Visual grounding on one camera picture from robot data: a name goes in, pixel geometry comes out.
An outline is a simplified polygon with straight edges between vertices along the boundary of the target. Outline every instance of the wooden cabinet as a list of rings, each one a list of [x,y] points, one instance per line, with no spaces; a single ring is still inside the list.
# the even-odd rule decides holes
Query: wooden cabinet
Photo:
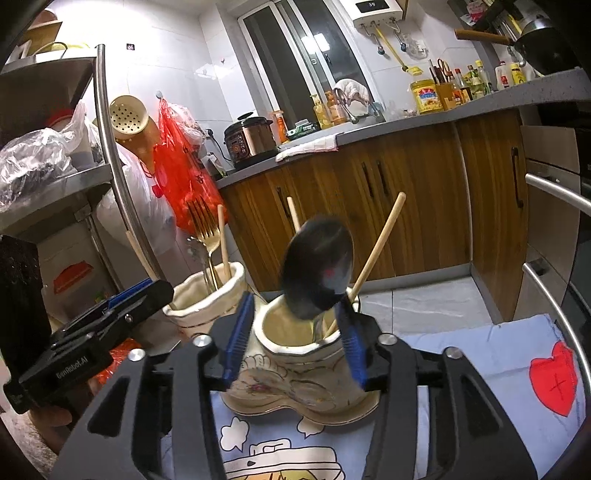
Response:
[[[513,318],[527,250],[528,199],[518,111],[457,122],[472,207],[473,265],[504,321]]]
[[[462,158],[450,125],[398,132],[313,155],[221,190],[230,228],[256,287],[279,289],[293,227],[292,196],[302,223],[336,215],[355,246],[354,275],[374,247],[396,196],[407,194],[370,280],[465,264],[469,211]]]

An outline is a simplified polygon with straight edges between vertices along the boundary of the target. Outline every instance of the metal shelf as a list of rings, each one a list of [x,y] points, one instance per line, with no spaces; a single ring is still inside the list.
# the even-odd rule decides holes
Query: metal shelf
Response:
[[[70,48],[10,62],[0,72],[0,147],[74,108],[93,76],[96,50]]]
[[[99,185],[108,184],[112,178],[111,167],[101,165],[57,179],[31,196],[17,200],[6,212],[0,213],[0,232],[17,233],[24,230],[29,227],[29,223],[38,222],[57,213],[55,204],[70,205],[72,201],[69,202],[69,200],[74,199],[69,197],[87,192]],[[23,220],[33,215],[34,218],[30,222],[23,224]]]

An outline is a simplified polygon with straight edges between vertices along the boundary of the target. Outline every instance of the wok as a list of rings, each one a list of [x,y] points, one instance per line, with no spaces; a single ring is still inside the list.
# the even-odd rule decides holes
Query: wok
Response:
[[[515,48],[543,75],[578,67],[579,61],[567,41],[549,19],[538,17],[528,23],[517,41],[503,35],[473,30],[456,30],[458,40],[483,41]]]

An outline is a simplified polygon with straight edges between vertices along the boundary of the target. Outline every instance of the yellow bottle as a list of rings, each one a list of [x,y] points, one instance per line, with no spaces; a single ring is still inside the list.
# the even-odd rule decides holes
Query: yellow bottle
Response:
[[[523,75],[523,72],[519,68],[519,65],[516,63],[511,64],[511,76],[513,77],[513,81],[516,85],[527,82],[525,76]]]
[[[316,114],[320,128],[324,130],[325,128],[333,127],[333,122],[330,121],[329,114],[320,97],[318,95],[312,95],[312,100],[314,100],[314,113]]]

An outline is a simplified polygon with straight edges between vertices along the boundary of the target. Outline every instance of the white towel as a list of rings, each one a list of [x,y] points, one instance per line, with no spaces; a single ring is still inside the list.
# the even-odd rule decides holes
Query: white towel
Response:
[[[327,135],[326,137],[320,137],[311,142],[302,143],[295,147],[288,148],[279,152],[275,158],[276,162],[285,160],[287,157],[293,157],[294,155],[301,155],[303,153],[319,153],[319,152],[334,152],[339,149],[336,145],[336,135]]]

